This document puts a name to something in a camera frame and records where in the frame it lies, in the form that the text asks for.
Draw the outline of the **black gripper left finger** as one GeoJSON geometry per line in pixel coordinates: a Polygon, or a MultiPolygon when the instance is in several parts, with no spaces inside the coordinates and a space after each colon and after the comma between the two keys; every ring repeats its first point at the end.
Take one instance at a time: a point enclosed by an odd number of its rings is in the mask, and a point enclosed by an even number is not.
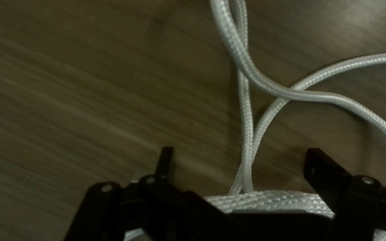
{"type": "Polygon", "coordinates": [[[193,192],[172,183],[173,147],[164,147],[153,174],[122,187],[89,187],[63,241],[127,241],[144,230],[152,241],[223,241],[229,217],[193,192]]]}

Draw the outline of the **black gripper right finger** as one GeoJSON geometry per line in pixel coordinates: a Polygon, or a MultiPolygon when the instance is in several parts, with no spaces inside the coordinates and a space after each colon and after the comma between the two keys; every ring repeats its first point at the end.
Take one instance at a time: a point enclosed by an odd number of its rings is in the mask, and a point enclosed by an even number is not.
{"type": "Polygon", "coordinates": [[[334,212],[331,236],[343,241],[371,241],[386,232],[386,187],[369,175],[353,175],[320,149],[308,149],[304,179],[334,212]]]}

